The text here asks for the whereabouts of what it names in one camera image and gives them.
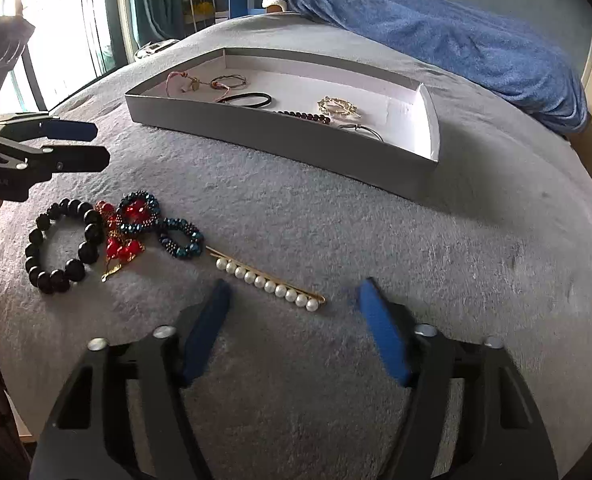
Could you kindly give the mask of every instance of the jewelry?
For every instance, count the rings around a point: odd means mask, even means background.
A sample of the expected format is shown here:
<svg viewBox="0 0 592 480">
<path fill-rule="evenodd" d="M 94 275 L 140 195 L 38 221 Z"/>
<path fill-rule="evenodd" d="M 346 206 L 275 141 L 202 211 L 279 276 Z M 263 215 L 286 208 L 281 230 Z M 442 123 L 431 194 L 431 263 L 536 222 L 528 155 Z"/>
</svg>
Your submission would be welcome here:
<svg viewBox="0 0 592 480">
<path fill-rule="evenodd" d="M 240 83 L 235 85 L 225 85 L 224 83 L 220 83 L 223 79 L 238 79 Z M 231 74 L 231 75 L 219 75 L 215 77 L 209 82 L 209 86 L 211 86 L 214 90 L 225 90 L 225 89 L 234 89 L 234 88 L 241 88 L 247 85 L 247 78 L 244 75 L 239 74 Z"/>
<path fill-rule="evenodd" d="M 303 112 L 276 112 L 277 114 L 285 114 L 291 115 L 294 117 L 299 117 L 301 119 L 307 119 L 310 121 L 317 121 L 324 124 L 329 124 L 331 119 L 329 117 L 325 117 L 324 115 L 315 115 L 315 114 L 305 114 Z"/>
<path fill-rule="evenodd" d="M 264 97 L 265 101 L 261 101 L 260 103 L 254 103 L 251 105 L 241 105 L 244 108 L 261 108 L 271 103 L 271 96 L 269 94 L 265 94 L 263 92 L 247 92 L 246 94 L 236 94 L 230 95 L 229 97 L 221 97 L 218 99 L 218 103 L 228 103 L 230 101 L 234 101 L 236 99 L 242 99 L 245 97 Z"/>
<path fill-rule="evenodd" d="M 49 273 L 42 270 L 40 263 L 43 232 L 50 229 L 52 220 L 57 221 L 63 215 L 84 220 L 86 241 L 78 247 L 78 258 L 67 261 L 64 270 L 56 269 Z M 104 240 L 102 218 L 93 210 L 89 202 L 69 201 L 65 198 L 60 204 L 53 203 L 49 206 L 46 213 L 38 215 L 36 225 L 37 229 L 29 233 L 29 245 L 24 250 L 27 256 L 24 268 L 29 274 L 29 281 L 44 294 L 53 294 L 54 291 L 66 292 L 69 290 L 70 281 L 80 282 L 84 279 L 86 275 L 84 264 L 90 265 L 98 260 L 98 245 Z"/>
<path fill-rule="evenodd" d="M 191 243 L 185 247 L 181 247 L 172 237 L 170 237 L 169 231 L 182 232 L 187 238 L 189 238 L 189 240 L 191 240 Z M 192 257 L 200 256 L 202 254 L 202 246 L 205 237 L 200 231 L 198 231 L 194 224 L 189 223 L 184 218 L 165 218 L 160 222 L 157 232 L 160 244 L 174 258 L 191 260 Z"/>
<path fill-rule="evenodd" d="M 239 75 L 239 74 L 219 75 L 218 77 L 215 77 L 214 79 L 212 79 L 209 83 L 205 83 L 204 81 L 201 81 L 197 77 L 193 77 L 186 72 L 170 72 L 169 75 L 167 76 L 167 81 L 165 82 L 165 94 L 167 94 L 167 97 L 171 97 L 169 95 L 169 81 L 171 80 L 172 77 L 176 77 L 176 76 L 180 76 L 180 77 L 184 77 L 184 78 L 189 79 L 189 81 L 191 82 L 191 84 L 189 85 L 189 89 L 191 89 L 192 92 L 197 91 L 201 87 L 201 85 L 206 85 L 206 84 L 208 84 L 214 90 L 224 90 L 225 93 L 223 93 L 220 97 L 215 99 L 215 102 L 219 102 L 223 97 L 226 97 L 227 94 L 229 94 L 229 91 L 231 89 L 240 88 L 242 86 L 246 86 L 246 84 L 247 84 L 247 78 L 245 76 Z M 240 80 L 240 83 L 237 83 L 235 85 L 226 85 L 226 84 L 220 82 L 223 79 L 230 79 L 230 78 L 238 79 L 238 80 Z M 187 90 L 185 88 L 181 88 L 180 91 L 184 93 Z"/>
<path fill-rule="evenodd" d="M 157 228 L 160 221 L 160 205 L 156 197 L 144 190 L 126 194 L 118 205 L 116 215 L 118 231 L 130 238 Z"/>
<path fill-rule="evenodd" d="M 348 117 L 350 115 L 360 117 L 357 113 L 358 108 L 349 101 L 337 97 L 325 96 L 318 101 L 318 109 L 328 115 L 339 115 Z"/>
<path fill-rule="evenodd" d="M 382 137 L 380 136 L 380 134 L 378 132 L 375 132 L 374 130 L 372 130 L 371 128 L 368 128 L 367 126 L 363 126 L 362 124 L 341 124 L 338 127 L 341 130 L 354 129 L 354 131 L 359 135 L 363 135 L 363 134 L 361 134 L 358 130 L 366 130 L 369 133 L 371 133 L 374 137 L 376 137 L 378 140 L 380 140 L 380 142 L 385 142 L 384 140 L 382 140 Z"/>
<path fill-rule="evenodd" d="M 105 273 L 101 277 L 101 281 L 106 282 L 109 276 L 144 252 L 144 244 L 136 240 L 136 237 L 157 228 L 160 221 L 160 206 L 153 195 L 140 190 L 126 194 L 117 209 L 109 202 L 100 200 L 95 210 L 102 216 L 108 231 Z M 127 223 L 125 217 L 133 223 Z M 109 269 L 111 261 L 116 259 L 119 263 Z"/>
<path fill-rule="evenodd" d="M 274 294 L 277 298 L 284 298 L 290 303 L 295 303 L 296 306 L 306 307 L 310 312 L 318 310 L 319 306 L 327 302 L 325 297 L 320 294 L 290 285 L 270 274 L 239 262 L 212 247 L 205 246 L 205 249 L 211 256 L 216 258 L 216 267 L 218 270 L 224 270 L 228 274 L 233 274 L 239 280 L 245 280 L 245 283 L 250 285 L 253 283 L 256 288 L 261 288 L 268 294 Z"/>
</svg>

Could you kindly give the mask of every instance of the blue gripper pad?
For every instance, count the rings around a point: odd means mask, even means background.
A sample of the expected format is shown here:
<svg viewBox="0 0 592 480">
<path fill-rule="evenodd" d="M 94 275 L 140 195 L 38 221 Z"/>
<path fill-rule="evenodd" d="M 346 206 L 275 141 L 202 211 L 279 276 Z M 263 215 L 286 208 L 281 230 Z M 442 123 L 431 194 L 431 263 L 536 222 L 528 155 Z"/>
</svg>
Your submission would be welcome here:
<svg viewBox="0 0 592 480">
<path fill-rule="evenodd" d="M 207 368 L 211 348 L 229 312 L 230 297 L 229 284 L 218 280 L 185 341 L 183 379 L 187 386 Z"/>
<path fill-rule="evenodd" d="M 52 119 L 44 121 L 40 129 L 42 135 L 47 139 L 84 140 L 89 142 L 98 135 L 98 127 L 95 124 L 83 123 L 82 121 Z"/>
<path fill-rule="evenodd" d="M 407 343 L 391 317 L 386 298 L 372 280 L 359 285 L 358 307 L 371 329 L 385 369 L 399 384 L 407 386 L 412 376 Z"/>
</svg>

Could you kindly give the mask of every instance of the metal bolt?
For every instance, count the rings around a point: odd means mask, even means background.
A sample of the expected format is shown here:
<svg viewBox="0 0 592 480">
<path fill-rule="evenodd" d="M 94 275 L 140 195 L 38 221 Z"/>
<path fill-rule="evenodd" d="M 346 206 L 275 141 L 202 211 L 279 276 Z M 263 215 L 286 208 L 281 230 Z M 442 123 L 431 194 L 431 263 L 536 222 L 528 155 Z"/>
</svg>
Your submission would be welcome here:
<svg viewBox="0 0 592 480">
<path fill-rule="evenodd" d="M 438 334 L 438 330 L 436 330 L 436 327 L 432 325 L 422 323 L 420 325 L 415 326 L 415 329 L 413 329 L 413 333 L 415 333 L 416 335 L 422 335 L 424 337 L 434 337 L 436 334 Z"/>
<path fill-rule="evenodd" d="M 87 348 L 89 348 L 92 352 L 97 352 L 98 350 L 102 350 L 109 346 L 109 341 L 107 341 L 104 337 L 95 337 L 89 343 L 87 343 Z"/>
<path fill-rule="evenodd" d="M 484 341 L 485 346 L 489 346 L 489 348 L 502 348 L 503 347 L 503 340 L 500 339 L 498 336 L 490 335 Z"/>
<path fill-rule="evenodd" d="M 162 325 L 154 330 L 154 337 L 156 339 L 167 339 L 175 334 L 175 326 Z"/>
</svg>

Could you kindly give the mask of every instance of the cardboard tray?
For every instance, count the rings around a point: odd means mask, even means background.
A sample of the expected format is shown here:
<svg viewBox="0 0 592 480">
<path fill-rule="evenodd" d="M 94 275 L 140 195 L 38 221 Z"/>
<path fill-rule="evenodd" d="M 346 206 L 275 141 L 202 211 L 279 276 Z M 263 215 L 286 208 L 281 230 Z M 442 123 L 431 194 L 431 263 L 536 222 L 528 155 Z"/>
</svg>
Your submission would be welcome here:
<svg viewBox="0 0 592 480">
<path fill-rule="evenodd" d="M 230 94 L 265 92 L 263 108 L 244 100 L 215 103 L 222 91 L 208 84 L 191 91 L 189 80 L 170 72 L 188 72 L 203 82 L 224 74 L 247 78 Z M 319 114 L 317 102 L 337 97 L 358 107 L 360 118 L 334 119 L 330 125 L 275 113 Z M 189 59 L 125 94 L 137 123 L 232 142 L 317 166 L 416 200 L 439 160 L 438 120 L 422 83 L 365 64 L 317 54 L 265 48 L 224 48 Z M 339 124 L 364 124 L 384 142 Z"/>
</svg>

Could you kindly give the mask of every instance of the window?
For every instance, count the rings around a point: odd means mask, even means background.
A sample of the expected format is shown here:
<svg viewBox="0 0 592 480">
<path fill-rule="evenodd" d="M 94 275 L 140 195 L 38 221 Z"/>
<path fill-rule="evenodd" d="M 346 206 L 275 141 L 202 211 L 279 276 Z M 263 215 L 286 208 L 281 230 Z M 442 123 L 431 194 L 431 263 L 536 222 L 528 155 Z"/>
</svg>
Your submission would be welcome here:
<svg viewBox="0 0 592 480">
<path fill-rule="evenodd" d="M 0 16 L 15 14 L 15 6 L 15 0 L 0 0 Z M 105 0 L 22 0 L 22 15 L 36 27 L 28 62 L 40 95 L 32 92 L 20 59 L 0 91 L 0 113 L 37 111 L 43 102 L 52 109 L 116 68 Z"/>
</svg>

